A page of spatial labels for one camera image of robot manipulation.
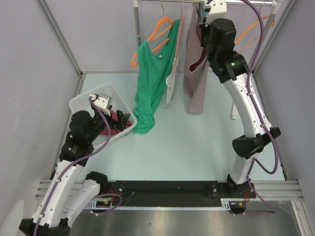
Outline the pink tank top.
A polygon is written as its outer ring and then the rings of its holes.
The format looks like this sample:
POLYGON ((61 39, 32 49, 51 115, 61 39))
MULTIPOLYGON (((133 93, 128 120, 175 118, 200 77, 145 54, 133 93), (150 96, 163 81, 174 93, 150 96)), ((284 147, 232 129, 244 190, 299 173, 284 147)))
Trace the pink tank top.
POLYGON ((201 47, 201 29, 198 17, 200 7, 193 4, 191 22, 187 33, 184 63, 184 93, 191 97, 188 113, 201 114, 204 111, 205 90, 208 76, 208 61, 205 48, 201 47))

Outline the teal plastic hanger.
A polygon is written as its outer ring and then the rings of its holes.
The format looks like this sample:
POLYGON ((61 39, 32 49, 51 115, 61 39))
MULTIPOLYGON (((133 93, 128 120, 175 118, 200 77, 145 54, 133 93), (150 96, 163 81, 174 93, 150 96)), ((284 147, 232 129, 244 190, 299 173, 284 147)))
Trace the teal plastic hanger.
POLYGON ((208 10, 205 8, 205 4, 200 3, 199 4, 199 13, 202 18, 206 17, 208 15, 208 10))

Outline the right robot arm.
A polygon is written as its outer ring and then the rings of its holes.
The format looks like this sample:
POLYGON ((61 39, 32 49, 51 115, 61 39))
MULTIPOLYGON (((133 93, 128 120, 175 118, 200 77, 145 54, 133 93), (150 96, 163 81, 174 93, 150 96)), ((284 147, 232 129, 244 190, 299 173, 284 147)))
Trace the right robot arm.
POLYGON ((254 93, 248 64, 234 50, 236 28, 229 19, 218 18, 199 24, 201 46, 205 48, 210 67, 229 92, 242 121, 244 134, 232 141, 236 159, 227 182, 213 186, 225 197, 241 198, 251 189, 247 182, 251 163, 281 131, 266 118, 254 93))

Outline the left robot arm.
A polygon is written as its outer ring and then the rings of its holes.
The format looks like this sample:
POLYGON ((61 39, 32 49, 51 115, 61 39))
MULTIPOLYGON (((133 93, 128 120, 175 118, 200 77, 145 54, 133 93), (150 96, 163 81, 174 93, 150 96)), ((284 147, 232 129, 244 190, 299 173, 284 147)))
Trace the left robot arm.
POLYGON ((87 174, 83 184, 70 197, 71 188, 88 159, 96 154, 93 141, 106 130, 108 134, 125 121, 122 112, 98 112, 90 116, 78 111, 70 123, 70 132, 59 156, 57 169, 40 206, 29 219, 22 219, 19 229, 27 236, 68 236, 76 218, 94 198, 105 198, 110 209, 123 199, 110 189, 107 176, 95 171, 87 174))

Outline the orange hanger with green top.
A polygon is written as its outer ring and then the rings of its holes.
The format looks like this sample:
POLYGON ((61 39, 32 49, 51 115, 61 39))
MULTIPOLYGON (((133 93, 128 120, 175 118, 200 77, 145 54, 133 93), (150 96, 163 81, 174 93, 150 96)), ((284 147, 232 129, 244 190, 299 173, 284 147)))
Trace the orange hanger with green top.
MULTIPOLYGON (((174 20, 172 20, 170 17, 165 16, 164 14, 164 8, 162 5, 161 1, 161 7, 163 9, 163 15, 161 19, 158 21, 153 33, 150 35, 150 37, 147 39, 147 42, 154 41, 158 39, 159 37, 163 36, 165 33, 167 33, 174 25, 174 20), (163 27, 165 24, 168 25, 163 31, 160 32, 160 28, 163 27)), ((170 38, 166 38, 163 42, 161 42, 158 46, 156 46, 153 50, 152 53, 155 53, 156 51, 160 50, 168 41, 170 38)))

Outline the green tank top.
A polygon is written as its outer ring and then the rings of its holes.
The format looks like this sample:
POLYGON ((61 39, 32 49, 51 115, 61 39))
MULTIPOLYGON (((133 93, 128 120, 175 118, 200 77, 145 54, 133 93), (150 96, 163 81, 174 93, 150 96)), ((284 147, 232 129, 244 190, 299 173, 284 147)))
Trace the green tank top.
POLYGON ((169 41, 159 55, 152 52, 148 41, 143 42, 137 49, 139 73, 136 106, 133 109, 137 119, 134 133, 146 134, 155 125, 154 115, 166 89, 166 78, 172 72, 179 27, 180 20, 177 19, 168 33, 169 41))

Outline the empty orange hanger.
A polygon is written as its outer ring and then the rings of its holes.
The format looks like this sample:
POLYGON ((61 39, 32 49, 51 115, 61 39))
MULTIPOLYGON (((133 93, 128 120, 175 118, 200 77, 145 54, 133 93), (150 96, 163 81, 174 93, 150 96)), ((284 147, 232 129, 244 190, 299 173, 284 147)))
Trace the empty orange hanger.
MULTIPOLYGON (((262 17, 262 20, 266 20, 268 19, 269 20, 270 18, 270 14, 269 15, 265 15, 262 17)), ((244 37, 247 36, 247 34, 249 34, 257 25, 259 24, 259 20, 256 20, 253 24, 251 24, 245 31, 243 31, 241 33, 241 35, 235 40, 235 45, 238 45, 242 39, 244 37)), ((269 28, 272 28, 274 27, 274 24, 275 24, 275 19, 272 20, 271 22, 271 26, 269 26, 269 28)), ((248 47, 250 47, 253 43, 255 43, 258 39, 259 39, 260 36, 257 36, 256 38, 254 38, 251 42, 247 43, 245 46, 243 46, 242 48, 239 49, 239 52, 243 52, 245 49, 247 49, 248 47)))

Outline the white plastic laundry basket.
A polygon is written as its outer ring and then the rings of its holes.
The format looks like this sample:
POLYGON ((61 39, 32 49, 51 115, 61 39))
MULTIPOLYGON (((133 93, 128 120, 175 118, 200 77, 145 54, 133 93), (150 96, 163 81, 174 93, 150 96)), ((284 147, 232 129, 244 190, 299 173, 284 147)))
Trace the white plastic laundry basket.
POLYGON ((132 113, 130 107, 127 105, 126 101, 121 96, 121 94, 117 91, 117 89, 111 83, 105 83, 100 86, 96 86, 71 99, 69 101, 69 107, 70 107, 71 112, 74 114, 75 112, 78 112, 80 110, 85 110, 90 113, 90 116, 93 117, 94 111, 92 110, 88 99, 91 94, 95 94, 95 93, 99 95, 107 95, 112 98, 111 105, 113 106, 113 108, 111 110, 113 111, 120 110, 124 114, 126 113, 130 114, 128 121, 131 122, 131 126, 127 127, 124 131, 118 134, 111 135, 109 143, 112 143, 116 141, 117 139, 122 138, 123 136, 126 136, 129 133, 131 133, 131 131, 137 124, 137 119, 135 115, 132 113))

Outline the red garment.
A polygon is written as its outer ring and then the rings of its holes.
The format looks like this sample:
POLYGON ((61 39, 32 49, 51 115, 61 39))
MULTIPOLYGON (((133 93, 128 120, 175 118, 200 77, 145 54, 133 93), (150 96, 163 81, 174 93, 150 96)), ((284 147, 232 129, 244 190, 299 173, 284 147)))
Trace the red garment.
MULTIPOLYGON (((110 110, 110 113, 111 113, 111 115, 114 115, 115 117, 117 117, 116 111, 110 110)), ((114 136, 114 135, 117 135, 119 133, 117 133, 115 130, 111 130, 111 129, 110 129, 110 132, 108 132, 107 128, 101 133, 101 135, 108 135, 108 134, 110 134, 111 136, 114 136)))

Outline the white camisole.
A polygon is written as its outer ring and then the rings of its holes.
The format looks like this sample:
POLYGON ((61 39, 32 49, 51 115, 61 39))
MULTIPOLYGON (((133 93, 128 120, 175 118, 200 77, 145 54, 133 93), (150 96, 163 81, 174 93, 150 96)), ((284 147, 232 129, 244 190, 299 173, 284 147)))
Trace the white camisole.
POLYGON ((180 59, 182 58, 182 55, 183 55, 183 49, 182 49, 182 46, 179 46, 175 52, 175 57, 172 61, 171 72, 166 77, 166 81, 165 81, 166 87, 163 92, 161 102, 159 104, 160 107, 167 107, 172 102, 172 96, 173 96, 174 87, 175 87, 175 80, 176 80, 177 72, 178 72, 178 65, 179 65, 180 59))

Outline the white garment rack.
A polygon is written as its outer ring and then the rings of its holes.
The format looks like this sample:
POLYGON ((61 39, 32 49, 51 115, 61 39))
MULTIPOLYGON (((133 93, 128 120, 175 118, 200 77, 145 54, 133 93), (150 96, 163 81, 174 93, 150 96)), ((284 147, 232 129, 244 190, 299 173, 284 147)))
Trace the white garment rack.
MULTIPOLYGON (((141 0, 133 0, 133 10, 134 10, 134 20, 135 20, 135 26, 136 26, 136 37, 137 37, 137 45, 140 46, 141 45, 141 33, 140 33, 140 20, 139 20, 139 3, 141 0)), ((181 2, 181 0, 166 0, 167 2, 181 2)), ((264 35, 263 35, 263 41, 266 37, 266 35, 268 34, 269 31, 269 26, 271 26, 271 22, 273 19, 275 19, 276 14, 278 13, 278 10, 280 8, 280 5, 282 3, 283 0, 250 0, 249 2, 252 3, 253 5, 258 5, 259 3, 261 3, 260 6, 263 6, 265 3, 267 4, 267 6, 271 7, 271 11, 270 11, 270 18, 269 20, 267 20, 266 24, 264 25, 264 35)), ((185 0, 184 2, 190 2, 190 3, 204 3, 204 0, 185 0)), ((227 4, 242 4, 240 0, 225 0, 225 2, 227 4)), ((131 66, 135 67, 138 65, 138 62, 135 62, 137 53, 135 52, 132 59, 131 59, 131 66)), ((254 59, 254 54, 252 55, 250 64, 254 65, 253 62, 254 59)), ((238 117, 238 111, 237 108, 235 106, 235 104, 233 103, 232 106, 232 112, 231 112, 231 119, 236 119, 238 117)))

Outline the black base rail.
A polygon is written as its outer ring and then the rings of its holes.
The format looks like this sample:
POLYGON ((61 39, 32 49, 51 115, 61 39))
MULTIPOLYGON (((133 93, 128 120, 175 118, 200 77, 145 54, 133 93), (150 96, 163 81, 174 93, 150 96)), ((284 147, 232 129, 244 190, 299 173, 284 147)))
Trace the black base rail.
POLYGON ((221 198, 248 199, 248 185, 217 181, 116 181, 102 184, 100 194, 122 197, 122 207, 220 207, 221 198))

